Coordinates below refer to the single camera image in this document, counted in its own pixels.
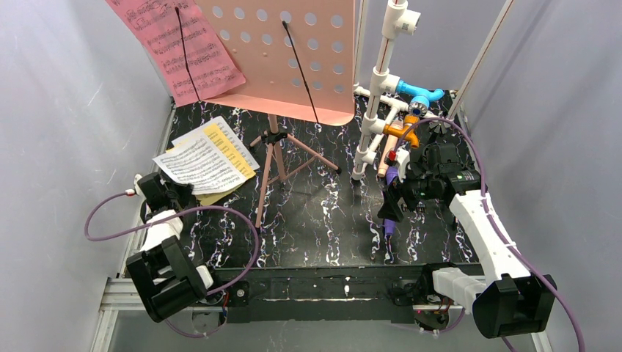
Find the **purple microphone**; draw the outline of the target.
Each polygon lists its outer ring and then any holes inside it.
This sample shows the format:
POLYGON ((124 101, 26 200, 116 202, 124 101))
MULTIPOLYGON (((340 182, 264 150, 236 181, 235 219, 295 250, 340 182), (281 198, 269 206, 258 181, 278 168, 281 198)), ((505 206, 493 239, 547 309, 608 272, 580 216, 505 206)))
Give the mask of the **purple microphone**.
MULTIPOLYGON (((386 178, 384 178, 386 185, 390 184, 391 182, 388 182, 386 178)), ((393 233, 395 232, 395 226, 396 226, 396 221, 391 221, 391 220, 384 220, 384 235, 386 238, 389 238, 393 235, 393 233)))

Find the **white sheet music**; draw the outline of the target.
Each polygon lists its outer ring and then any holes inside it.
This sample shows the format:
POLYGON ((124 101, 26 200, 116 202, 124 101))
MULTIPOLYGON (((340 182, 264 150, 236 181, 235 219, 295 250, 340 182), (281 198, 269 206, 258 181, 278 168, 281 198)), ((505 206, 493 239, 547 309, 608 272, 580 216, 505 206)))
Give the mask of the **white sheet music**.
POLYGON ((247 181, 205 135, 192 137, 153 160, 171 180, 192 186, 193 194, 222 193, 247 181))

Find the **pink microphone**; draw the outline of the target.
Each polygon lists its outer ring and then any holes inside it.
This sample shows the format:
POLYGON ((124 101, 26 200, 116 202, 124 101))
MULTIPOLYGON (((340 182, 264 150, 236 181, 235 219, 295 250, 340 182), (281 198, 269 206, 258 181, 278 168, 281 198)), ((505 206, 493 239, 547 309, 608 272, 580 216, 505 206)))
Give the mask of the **pink microphone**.
POLYGON ((384 145, 383 152, 381 154, 381 159, 378 164, 377 177, 385 178, 387 176, 389 168, 392 166, 392 162, 388 159, 388 154, 393 150, 396 143, 398 141, 398 136, 393 136, 392 134, 386 134, 386 141, 384 145))

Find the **sheet music pages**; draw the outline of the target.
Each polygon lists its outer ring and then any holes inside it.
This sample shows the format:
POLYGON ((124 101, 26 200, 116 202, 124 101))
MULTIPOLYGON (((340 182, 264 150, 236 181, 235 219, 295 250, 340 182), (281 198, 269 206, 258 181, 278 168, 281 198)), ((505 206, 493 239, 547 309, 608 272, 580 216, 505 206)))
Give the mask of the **sheet music pages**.
POLYGON ((260 168, 259 163, 252 156, 250 151, 247 149, 242 140, 238 137, 235 131, 229 126, 229 124, 225 121, 223 116, 214 117, 211 120, 207 121, 203 125, 191 130, 190 132, 174 139, 172 141, 172 145, 176 146, 180 144, 184 139, 187 139, 193 134, 197 134, 199 132, 204 132, 208 127, 217 126, 218 129, 224 133, 227 139, 234 145, 235 149, 242 155, 248 165, 251 166, 253 170, 257 170, 260 168))

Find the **yellow sheet music page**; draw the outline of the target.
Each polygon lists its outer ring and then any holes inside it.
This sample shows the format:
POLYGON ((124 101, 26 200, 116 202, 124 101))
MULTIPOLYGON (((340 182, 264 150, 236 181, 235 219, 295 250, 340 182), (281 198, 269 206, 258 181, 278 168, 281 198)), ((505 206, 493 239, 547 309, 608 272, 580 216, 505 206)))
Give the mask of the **yellow sheet music page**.
MULTIPOLYGON (((207 136, 225 154, 225 156, 230 161, 233 162, 234 166, 236 166, 238 170, 240 170, 244 174, 244 176, 247 178, 247 181, 252 179, 256 175, 255 170, 253 170, 251 166, 248 165, 248 163, 245 161, 242 155, 235 149, 234 145, 227 139, 224 133, 218 129, 217 126, 213 125, 211 127, 208 127, 204 132, 193 134, 187 139, 184 139, 180 144, 189 141, 190 138, 192 137, 203 136, 203 135, 207 136)), ((242 185, 236 188, 233 188, 229 191, 222 192, 222 193, 193 194, 192 192, 192 194, 198 199, 198 202, 201 205, 212 205, 216 203, 217 201, 219 201, 220 199, 224 198, 225 196, 233 193, 235 190, 240 188, 242 185)))

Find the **pink sheet music page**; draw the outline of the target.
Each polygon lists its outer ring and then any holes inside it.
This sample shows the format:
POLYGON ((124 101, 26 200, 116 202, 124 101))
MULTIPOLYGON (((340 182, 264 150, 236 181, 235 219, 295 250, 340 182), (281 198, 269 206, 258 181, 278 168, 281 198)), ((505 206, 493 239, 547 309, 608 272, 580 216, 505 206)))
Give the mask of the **pink sheet music page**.
POLYGON ((107 4, 147 50, 177 106, 214 98, 246 83, 195 1, 107 4))

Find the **pink music stand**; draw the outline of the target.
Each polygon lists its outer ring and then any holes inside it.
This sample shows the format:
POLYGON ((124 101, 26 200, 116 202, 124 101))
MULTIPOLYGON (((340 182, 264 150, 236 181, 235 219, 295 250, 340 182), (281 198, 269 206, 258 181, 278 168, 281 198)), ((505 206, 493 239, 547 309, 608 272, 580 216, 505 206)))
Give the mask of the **pink music stand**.
POLYGON ((286 181, 282 143, 305 151, 336 173, 323 153, 287 132, 279 117, 341 126, 354 117, 353 1, 200 1, 199 8, 222 40, 245 82, 211 103, 267 115, 255 139, 266 146, 255 227, 263 220, 266 190, 286 181))

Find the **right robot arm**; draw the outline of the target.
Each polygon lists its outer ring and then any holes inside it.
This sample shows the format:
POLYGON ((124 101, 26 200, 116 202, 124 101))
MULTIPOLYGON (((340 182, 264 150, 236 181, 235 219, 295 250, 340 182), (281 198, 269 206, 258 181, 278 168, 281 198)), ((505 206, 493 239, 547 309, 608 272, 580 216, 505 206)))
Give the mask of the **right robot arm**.
POLYGON ((486 338, 539 333, 545 330, 555 297, 555 282, 548 274, 538 278, 511 251, 512 242, 500 225, 492 225, 495 213, 483 205, 481 174, 464 163, 455 147, 432 144, 417 161, 396 148, 386 154, 389 168, 378 217, 393 223, 406 212, 420 209, 425 200, 446 205, 475 250, 484 281, 465 274, 452 263, 425 265, 414 284, 420 300, 448 298, 462 306, 486 338))

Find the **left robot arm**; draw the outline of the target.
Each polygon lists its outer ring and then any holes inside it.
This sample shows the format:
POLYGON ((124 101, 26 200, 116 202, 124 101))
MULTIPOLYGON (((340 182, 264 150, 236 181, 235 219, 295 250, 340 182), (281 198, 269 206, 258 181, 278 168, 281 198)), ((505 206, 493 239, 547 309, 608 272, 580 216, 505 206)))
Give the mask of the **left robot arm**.
POLYGON ((195 266, 180 243, 181 217, 158 220, 198 205, 193 186, 152 172, 134 177, 144 197, 142 221, 148 226, 144 243, 126 260, 126 268, 150 318, 160 323, 207 296, 214 280, 206 265, 195 266))

